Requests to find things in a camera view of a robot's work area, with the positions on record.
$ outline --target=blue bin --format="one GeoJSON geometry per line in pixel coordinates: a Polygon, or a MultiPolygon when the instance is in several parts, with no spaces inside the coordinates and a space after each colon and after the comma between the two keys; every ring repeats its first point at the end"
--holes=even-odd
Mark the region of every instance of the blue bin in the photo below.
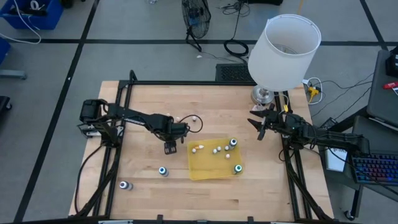
{"type": "MultiPolygon", "coordinates": [[[[22,11],[23,8],[30,7],[30,0],[16,0],[16,1],[19,9],[22,11]]],[[[63,7],[60,3],[60,0],[36,0],[36,1],[40,6],[45,4],[47,15],[31,16],[30,19],[28,19],[28,15],[21,14],[23,20],[33,29],[35,29],[34,27],[43,30],[55,29],[63,12],[63,7]]],[[[15,29],[28,29],[28,27],[21,21],[18,15],[8,14],[13,5],[15,5],[14,0],[7,0],[7,2],[0,10],[0,17],[5,18],[5,20],[7,20],[7,22],[15,29]]]]}
{"type": "Polygon", "coordinates": [[[0,64],[4,60],[7,55],[8,50],[10,49],[10,44],[3,38],[0,38],[0,64]]]}

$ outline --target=lamp base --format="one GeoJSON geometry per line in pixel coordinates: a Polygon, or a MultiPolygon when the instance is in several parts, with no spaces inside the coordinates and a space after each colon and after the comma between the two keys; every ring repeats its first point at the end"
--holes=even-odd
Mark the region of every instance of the lamp base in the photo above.
{"type": "Polygon", "coordinates": [[[268,104],[274,100],[274,92],[256,85],[251,92],[251,99],[255,104],[268,104]]]}

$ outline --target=lamp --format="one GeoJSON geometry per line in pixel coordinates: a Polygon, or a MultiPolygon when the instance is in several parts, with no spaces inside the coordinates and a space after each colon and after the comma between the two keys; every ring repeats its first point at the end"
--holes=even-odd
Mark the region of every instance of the lamp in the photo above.
{"type": "Polygon", "coordinates": [[[269,19],[249,57],[249,73],[257,83],[251,94],[253,102],[270,103],[274,91],[295,88],[320,42],[318,27],[307,18],[284,14],[269,19]]]}

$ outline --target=black cable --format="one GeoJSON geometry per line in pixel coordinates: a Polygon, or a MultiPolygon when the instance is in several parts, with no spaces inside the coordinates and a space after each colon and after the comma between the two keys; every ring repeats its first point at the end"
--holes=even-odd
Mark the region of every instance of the black cable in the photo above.
{"type": "Polygon", "coordinates": [[[318,115],[323,109],[325,109],[329,104],[333,103],[334,101],[338,100],[338,98],[340,98],[341,96],[343,96],[344,94],[346,94],[350,89],[357,87],[359,85],[354,85],[352,87],[350,87],[349,89],[347,89],[344,93],[340,94],[337,96],[337,98],[335,98],[334,100],[332,100],[331,102],[327,103],[325,106],[323,106],[323,108],[321,108],[317,113],[315,113],[314,115],[311,116],[311,118],[315,117],[316,115],[318,115]]]}
{"type": "Polygon", "coordinates": [[[192,133],[199,133],[199,132],[202,130],[202,128],[203,128],[203,120],[202,120],[198,115],[196,115],[196,114],[190,114],[190,115],[188,115],[188,116],[182,118],[182,119],[179,121],[179,123],[181,123],[183,120],[185,120],[185,119],[187,119],[187,118],[189,118],[189,117],[193,117],[193,116],[196,116],[196,117],[200,120],[201,125],[200,125],[200,128],[199,128],[198,131],[191,131],[191,130],[189,130],[189,131],[192,132],[192,133]]]}
{"type": "Polygon", "coordinates": [[[239,2],[238,16],[237,16],[237,18],[236,18],[236,24],[235,24],[234,35],[232,36],[232,38],[231,38],[230,40],[226,40],[226,41],[224,42],[224,48],[225,48],[225,50],[226,50],[230,55],[232,55],[232,56],[234,56],[234,57],[236,57],[236,58],[242,60],[243,63],[248,63],[245,59],[242,58],[242,57],[247,56],[247,55],[249,54],[249,47],[248,47],[248,45],[245,44],[245,43],[243,43],[243,42],[240,42],[240,41],[238,41],[238,40],[234,40],[235,35],[236,35],[236,29],[238,28],[239,16],[240,16],[240,14],[241,14],[242,5],[243,5],[243,2],[240,1],[240,2],[239,2]],[[236,52],[233,52],[232,50],[230,50],[230,49],[228,48],[227,45],[228,45],[228,44],[232,44],[232,43],[238,44],[238,45],[242,46],[242,47],[244,48],[244,52],[243,52],[243,53],[236,53],[236,52]]]}
{"type": "Polygon", "coordinates": [[[322,81],[322,82],[320,82],[320,83],[327,83],[327,82],[334,83],[338,88],[340,88],[340,89],[342,89],[342,90],[346,90],[346,89],[349,89],[349,88],[352,88],[352,87],[356,87],[356,86],[360,86],[360,85],[365,85],[365,84],[371,83],[371,82],[373,82],[373,81],[364,82],[364,83],[361,83],[361,84],[357,84],[357,85],[353,85],[353,86],[347,86],[347,87],[341,87],[339,84],[337,84],[336,82],[331,81],[331,80],[322,81]]]}
{"type": "Polygon", "coordinates": [[[335,120],[337,120],[341,115],[343,115],[343,113],[347,112],[350,108],[352,108],[362,97],[364,97],[366,95],[366,93],[371,89],[371,87],[369,87],[363,94],[362,96],[360,96],[351,106],[349,106],[346,110],[344,110],[343,112],[341,112],[341,114],[339,116],[337,116],[335,118],[335,120]]]}
{"type": "Polygon", "coordinates": [[[367,173],[360,171],[357,167],[351,165],[351,164],[350,164],[349,162],[347,162],[346,160],[344,160],[344,159],[338,157],[338,156],[333,152],[333,150],[330,150],[330,148],[327,148],[327,150],[329,150],[329,151],[330,151],[335,157],[337,157],[339,160],[341,160],[341,161],[345,162],[346,164],[348,164],[348,165],[349,165],[352,169],[354,169],[355,171],[358,171],[359,173],[364,174],[367,178],[371,179],[371,181],[377,183],[377,185],[380,185],[381,187],[384,187],[385,189],[387,189],[387,190],[389,190],[390,192],[392,192],[393,194],[398,195],[398,192],[396,192],[395,190],[392,190],[391,188],[389,188],[388,186],[386,186],[386,185],[380,183],[379,181],[377,181],[375,178],[371,177],[371,176],[368,175],[367,173]]]}
{"type": "Polygon", "coordinates": [[[82,165],[81,165],[81,167],[80,167],[80,169],[79,169],[79,173],[78,173],[78,175],[77,175],[77,183],[76,183],[76,191],[75,191],[75,201],[74,201],[76,213],[79,213],[79,209],[78,209],[78,207],[77,207],[77,196],[78,196],[78,194],[79,194],[79,184],[80,184],[81,172],[82,172],[84,166],[86,165],[86,162],[87,162],[92,156],[94,156],[94,154],[96,154],[103,146],[104,146],[104,144],[101,144],[97,149],[95,149],[95,150],[84,160],[84,162],[82,163],[82,165]]]}
{"type": "Polygon", "coordinates": [[[217,56],[215,56],[215,55],[213,55],[213,54],[211,54],[211,53],[208,53],[208,52],[201,52],[201,53],[211,55],[211,56],[213,56],[215,59],[218,59],[218,60],[224,59],[224,60],[229,60],[230,62],[240,63],[240,62],[235,61],[235,60],[232,60],[232,59],[228,59],[228,58],[224,58],[224,57],[217,57],[217,56]]]}
{"type": "MultiPolygon", "coordinates": [[[[245,3],[243,3],[243,6],[246,6],[248,9],[247,9],[247,11],[246,12],[242,12],[242,13],[239,13],[239,15],[241,16],[241,17],[246,17],[246,16],[248,16],[248,15],[250,15],[250,6],[249,6],[249,4],[248,4],[248,1],[246,1],[245,3]]],[[[236,3],[234,3],[234,4],[228,4],[227,6],[223,6],[223,7],[217,7],[218,9],[222,9],[222,13],[224,14],[224,15],[232,15],[232,14],[235,14],[235,13],[237,13],[237,12],[239,12],[239,2],[236,2],[236,3]]]]}
{"type": "Polygon", "coordinates": [[[370,76],[372,76],[373,74],[374,74],[374,73],[370,73],[366,78],[364,78],[364,79],[362,79],[361,81],[357,82],[357,83],[356,83],[355,85],[353,85],[353,86],[341,87],[339,84],[337,84],[335,81],[332,81],[332,80],[325,80],[325,81],[322,81],[322,82],[320,82],[320,83],[331,82],[331,83],[334,83],[338,88],[340,88],[340,89],[342,89],[342,90],[346,90],[346,89],[349,89],[349,88],[351,88],[351,87],[356,87],[356,86],[364,85],[364,84],[367,84],[367,83],[371,83],[372,81],[366,82],[366,83],[361,83],[361,82],[367,80],[367,79],[368,79],[370,76]]]}
{"type": "Polygon", "coordinates": [[[321,156],[321,155],[319,154],[319,152],[317,152],[317,151],[314,151],[314,150],[309,149],[309,148],[307,148],[307,147],[303,147],[303,148],[306,149],[306,150],[309,150],[309,151],[311,151],[311,152],[313,152],[313,153],[318,154],[318,156],[321,156]]]}
{"type": "MultiPolygon", "coordinates": [[[[283,160],[283,159],[280,157],[280,155],[282,154],[282,152],[283,152],[284,150],[285,150],[285,149],[282,149],[282,150],[279,152],[279,154],[278,154],[278,158],[279,158],[279,160],[282,161],[282,162],[286,162],[285,160],[283,160]]],[[[294,152],[290,155],[289,159],[291,159],[293,156],[294,156],[294,152]]]]}

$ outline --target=yellow plastic container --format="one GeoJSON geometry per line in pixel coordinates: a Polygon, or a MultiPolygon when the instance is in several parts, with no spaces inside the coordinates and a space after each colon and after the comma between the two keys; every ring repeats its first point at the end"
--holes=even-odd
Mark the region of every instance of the yellow plastic container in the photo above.
{"type": "Polygon", "coordinates": [[[235,165],[242,165],[242,157],[239,151],[239,141],[234,149],[225,151],[231,139],[212,139],[202,141],[191,141],[188,143],[188,166],[189,178],[191,180],[217,179],[241,175],[244,169],[234,174],[235,165]],[[192,152],[194,147],[204,146],[192,152]],[[213,150],[221,146],[221,151],[213,154],[213,150]]]}

